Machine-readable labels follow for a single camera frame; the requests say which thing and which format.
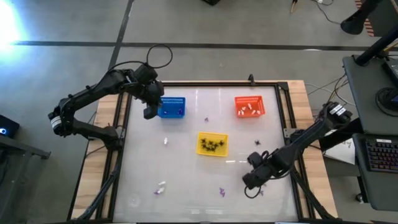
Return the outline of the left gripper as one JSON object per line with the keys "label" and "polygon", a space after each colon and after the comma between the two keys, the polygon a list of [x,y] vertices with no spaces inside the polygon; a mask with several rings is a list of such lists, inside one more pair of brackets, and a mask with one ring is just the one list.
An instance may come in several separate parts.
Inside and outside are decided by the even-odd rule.
{"label": "left gripper", "polygon": [[141,91],[139,99],[143,103],[147,103],[147,108],[144,109],[144,118],[151,119],[157,116],[158,106],[161,103],[161,97],[164,95],[164,86],[163,83],[154,80],[149,84],[145,85]]}

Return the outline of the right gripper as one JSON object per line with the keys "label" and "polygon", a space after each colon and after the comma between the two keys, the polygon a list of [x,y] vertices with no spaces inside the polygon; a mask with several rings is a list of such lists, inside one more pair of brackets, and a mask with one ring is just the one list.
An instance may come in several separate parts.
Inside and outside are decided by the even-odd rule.
{"label": "right gripper", "polygon": [[272,156],[268,151],[264,151],[262,155],[253,152],[247,161],[253,170],[245,174],[242,180],[249,190],[260,187],[261,183],[269,180],[284,178],[292,168],[292,164],[283,164],[279,156]]}

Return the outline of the blue plastic basket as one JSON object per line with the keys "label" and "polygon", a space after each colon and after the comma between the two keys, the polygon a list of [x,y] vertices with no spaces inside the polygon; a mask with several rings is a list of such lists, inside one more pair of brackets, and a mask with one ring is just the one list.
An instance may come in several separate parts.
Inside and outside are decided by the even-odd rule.
{"label": "blue plastic basket", "polygon": [[184,97],[161,97],[161,105],[158,108],[157,115],[161,118],[183,118],[185,116],[185,98]]}

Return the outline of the yellow plastic basket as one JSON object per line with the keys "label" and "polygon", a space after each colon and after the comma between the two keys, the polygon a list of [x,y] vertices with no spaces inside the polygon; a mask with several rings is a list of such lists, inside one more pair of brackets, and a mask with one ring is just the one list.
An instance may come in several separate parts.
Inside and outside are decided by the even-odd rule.
{"label": "yellow plastic basket", "polygon": [[[206,144],[201,143],[201,139],[206,139]],[[214,146],[208,144],[209,141],[215,143]],[[220,146],[219,142],[224,141],[224,145]],[[209,150],[204,150],[202,145],[209,147],[219,146],[218,150],[211,152]],[[228,135],[222,133],[209,133],[209,132],[199,132],[197,137],[196,153],[203,156],[215,156],[215,157],[227,157],[228,156]]]}

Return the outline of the white paper sheet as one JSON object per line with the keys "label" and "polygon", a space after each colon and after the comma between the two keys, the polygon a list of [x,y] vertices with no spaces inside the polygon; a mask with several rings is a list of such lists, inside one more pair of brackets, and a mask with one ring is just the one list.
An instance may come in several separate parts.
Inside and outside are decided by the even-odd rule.
{"label": "white paper sheet", "polygon": [[330,149],[327,149],[324,156],[347,164],[355,165],[355,145],[353,139],[345,140]]}

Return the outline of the wooden table board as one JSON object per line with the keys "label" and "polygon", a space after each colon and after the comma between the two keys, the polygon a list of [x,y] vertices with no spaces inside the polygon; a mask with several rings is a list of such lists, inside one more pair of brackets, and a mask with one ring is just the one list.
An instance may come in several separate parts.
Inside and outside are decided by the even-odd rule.
{"label": "wooden table board", "polygon": [[[282,107],[284,110],[292,109],[291,112],[283,112],[287,126],[291,128],[307,128],[312,123],[311,109],[302,80],[257,80],[255,86],[261,85],[277,85],[277,92],[282,97]],[[109,95],[99,100],[96,108],[96,114],[93,117],[95,124],[105,126],[107,124],[122,124],[126,121],[127,113],[127,96]],[[330,187],[330,180],[326,171],[323,153],[318,148],[319,142],[315,142],[313,146],[307,148],[303,154],[303,159],[297,165],[303,165],[299,169],[300,172],[307,172],[308,186],[317,196],[318,201],[325,210],[334,217],[338,216],[335,200]],[[81,167],[78,183],[76,184],[75,196],[71,204],[68,218],[76,218],[84,212],[92,199],[98,193],[103,176],[108,173],[105,170],[106,163],[110,162],[114,167],[116,161],[115,152],[108,153],[107,150],[101,149],[98,156],[94,158],[84,159]]]}

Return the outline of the black desk support beam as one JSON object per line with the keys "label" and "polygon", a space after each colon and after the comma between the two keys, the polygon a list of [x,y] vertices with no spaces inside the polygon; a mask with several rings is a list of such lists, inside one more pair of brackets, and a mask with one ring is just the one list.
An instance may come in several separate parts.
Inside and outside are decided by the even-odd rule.
{"label": "black desk support beam", "polygon": [[345,140],[352,138],[354,134],[364,133],[361,120],[359,118],[351,121],[347,126],[338,129],[331,134],[321,138],[319,140],[322,151],[327,151],[337,144],[342,143]]}

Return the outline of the small grey side desk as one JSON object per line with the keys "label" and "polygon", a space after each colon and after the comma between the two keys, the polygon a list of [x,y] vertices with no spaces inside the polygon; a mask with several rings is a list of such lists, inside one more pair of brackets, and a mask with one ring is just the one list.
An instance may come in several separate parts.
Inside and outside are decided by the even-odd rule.
{"label": "small grey side desk", "polygon": [[373,172],[368,169],[366,156],[367,139],[395,139],[398,136],[354,134],[356,162],[364,201],[375,210],[398,212],[398,173]]}

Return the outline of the black backlit keyboard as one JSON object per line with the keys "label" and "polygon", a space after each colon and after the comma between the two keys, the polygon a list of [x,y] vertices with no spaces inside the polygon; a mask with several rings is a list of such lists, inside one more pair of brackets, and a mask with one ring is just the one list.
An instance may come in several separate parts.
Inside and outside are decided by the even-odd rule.
{"label": "black backlit keyboard", "polygon": [[365,144],[370,171],[398,173],[398,141],[367,139]]}

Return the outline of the dark grey side table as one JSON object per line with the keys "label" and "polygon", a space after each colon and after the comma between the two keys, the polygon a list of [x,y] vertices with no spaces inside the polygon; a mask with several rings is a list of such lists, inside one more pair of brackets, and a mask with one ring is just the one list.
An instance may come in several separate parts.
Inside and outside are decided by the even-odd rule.
{"label": "dark grey side table", "polygon": [[11,211],[18,185],[32,156],[48,159],[50,152],[0,135],[0,223]]}

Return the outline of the large grey side desk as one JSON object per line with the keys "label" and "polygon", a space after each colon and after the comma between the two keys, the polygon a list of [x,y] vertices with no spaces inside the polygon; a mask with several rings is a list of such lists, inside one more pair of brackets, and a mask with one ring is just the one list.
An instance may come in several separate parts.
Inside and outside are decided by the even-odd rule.
{"label": "large grey side desk", "polygon": [[382,88],[394,88],[390,76],[384,71],[382,59],[374,58],[360,66],[354,57],[343,58],[359,120],[365,133],[398,136],[398,117],[383,113],[376,104],[376,93]]}

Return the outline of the black round device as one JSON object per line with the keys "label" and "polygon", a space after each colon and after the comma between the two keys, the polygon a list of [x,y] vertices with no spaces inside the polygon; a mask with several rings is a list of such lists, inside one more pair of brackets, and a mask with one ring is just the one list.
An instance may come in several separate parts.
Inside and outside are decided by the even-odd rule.
{"label": "black round device", "polygon": [[376,106],[386,115],[398,117],[398,89],[381,88],[375,95]]}

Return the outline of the black laptop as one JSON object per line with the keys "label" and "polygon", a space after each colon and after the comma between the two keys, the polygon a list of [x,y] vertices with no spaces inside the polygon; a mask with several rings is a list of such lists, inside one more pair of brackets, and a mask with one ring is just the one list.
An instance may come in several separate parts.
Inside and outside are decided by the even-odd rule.
{"label": "black laptop", "polygon": [[398,60],[386,60],[382,68],[389,75],[393,84],[398,88]]}

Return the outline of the black diagonal pole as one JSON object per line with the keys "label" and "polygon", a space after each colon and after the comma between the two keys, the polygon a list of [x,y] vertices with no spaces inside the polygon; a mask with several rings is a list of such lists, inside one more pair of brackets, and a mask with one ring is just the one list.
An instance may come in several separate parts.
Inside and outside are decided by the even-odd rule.
{"label": "black diagonal pole", "polygon": [[366,65],[373,57],[384,50],[389,44],[398,38],[398,25],[391,29],[386,35],[382,36],[370,48],[363,52],[359,57],[355,58],[357,65]]}

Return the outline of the black stand foot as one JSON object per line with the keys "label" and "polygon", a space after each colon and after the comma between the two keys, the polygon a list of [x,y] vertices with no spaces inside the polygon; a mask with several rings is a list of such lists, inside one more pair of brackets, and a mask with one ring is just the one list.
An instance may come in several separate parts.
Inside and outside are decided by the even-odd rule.
{"label": "black stand foot", "polygon": [[357,11],[345,19],[341,24],[341,29],[352,35],[362,33],[364,24],[369,15],[378,7],[382,0],[354,0]]}

